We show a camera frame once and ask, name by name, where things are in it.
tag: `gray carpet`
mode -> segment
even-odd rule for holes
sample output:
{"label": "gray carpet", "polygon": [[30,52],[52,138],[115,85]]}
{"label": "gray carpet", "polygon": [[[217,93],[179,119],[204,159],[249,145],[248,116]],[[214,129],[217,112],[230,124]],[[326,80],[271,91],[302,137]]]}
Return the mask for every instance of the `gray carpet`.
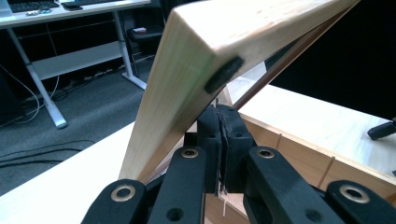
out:
{"label": "gray carpet", "polygon": [[[151,63],[139,64],[145,82]],[[143,91],[122,72],[66,87],[67,96],[56,102],[67,120],[64,129],[56,129],[45,108],[26,124],[0,128],[0,196],[135,120]]]}

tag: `black wall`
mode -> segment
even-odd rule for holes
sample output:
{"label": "black wall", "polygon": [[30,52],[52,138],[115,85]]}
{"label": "black wall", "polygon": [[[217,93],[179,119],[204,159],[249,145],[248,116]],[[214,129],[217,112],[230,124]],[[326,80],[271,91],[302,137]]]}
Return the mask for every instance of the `black wall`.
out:
{"label": "black wall", "polygon": [[395,1],[362,0],[271,84],[396,117]]}

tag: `desk foot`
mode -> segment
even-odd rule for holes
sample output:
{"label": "desk foot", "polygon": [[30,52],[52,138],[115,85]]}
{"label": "desk foot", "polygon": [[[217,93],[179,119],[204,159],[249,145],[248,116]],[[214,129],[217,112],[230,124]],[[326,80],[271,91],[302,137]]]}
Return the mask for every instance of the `desk foot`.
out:
{"label": "desk foot", "polygon": [[122,76],[132,81],[136,86],[138,86],[143,91],[146,89],[147,84],[144,81],[140,80],[139,78],[134,76],[128,76],[126,72],[122,73]]}
{"label": "desk foot", "polygon": [[50,104],[45,104],[47,110],[49,111],[50,117],[52,118],[52,121],[54,122],[55,126],[57,129],[62,129],[67,126],[67,122],[64,119],[64,116],[61,114],[61,111],[59,111],[58,107],[56,104],[51,102]]}

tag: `keyboard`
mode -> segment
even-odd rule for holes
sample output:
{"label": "keyboard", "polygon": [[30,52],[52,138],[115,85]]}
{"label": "keyboard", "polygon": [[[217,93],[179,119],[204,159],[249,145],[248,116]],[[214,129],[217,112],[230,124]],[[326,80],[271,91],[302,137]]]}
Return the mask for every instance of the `keyboard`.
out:
{"label": "keyboard", "polygon": [[94,5],[100,3],[117,2],[120,0],[77,0],[75,2],[63,2],[61,3],[64,7],[82,7],[87,5]]}
{"label": "keyboard", "polygon": [[41,7],[59,7],[58,4],[54,3],[53,1],[39,1],[39,2],[25,2],[25,3],[14,3],[9,4],[11,11],[13,13],[16,12],[25,12],[25,11],[34,11],[39,10]]}

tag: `desk leg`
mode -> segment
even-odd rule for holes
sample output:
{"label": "desk leg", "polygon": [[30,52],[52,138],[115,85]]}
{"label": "desk leg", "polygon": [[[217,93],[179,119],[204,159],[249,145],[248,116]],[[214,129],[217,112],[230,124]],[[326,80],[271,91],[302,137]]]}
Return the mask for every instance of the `desk leg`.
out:
{"label": "desk leg", "polygon": [[126,72],[122,75],[128,80],[132,81],[136,86],[140,87],[142,90],[146,89],[146,83],[139,78],[134,76],[132,71],[131,62],[129,61],[129,54],[125,44],[125,38],[122,32],[122,27],[120,24],[120,16],[118,11],[113,12],[114,21],[116,22],[117,36],[119,37],[120,51],[122,54],[122,59],[124,60]]}
{"label": "desk leg", "polygon": [[55,123],[55,126],[58,129],[62,129],[62,128],[66,127],[67,122],[64,119],[64,116],[61,114],[61,111],[59,111],[56,104],[51,101],[49,94],[47,93],[37,72],[33,68],[32,63],[29,61],[25,51],[23,50],[23,48],[21,46],[20,41],[15,36],[14,31],[11,28],[7,28],[7,31],[12,39],[12,42],[14,42],[15,47],[17,47],[18,52],[22,56],[23,62],[25,63],[25,66],[26,66],[27,70],[29,71],[30,76],[32,77],[33,81],[35,82],[35,85],[37,86],[38,90],[40,91],[40,93],[44,99],[44,105],[46,106],[47,110],[49,111],[49,115],[51,116],[53,122]]}

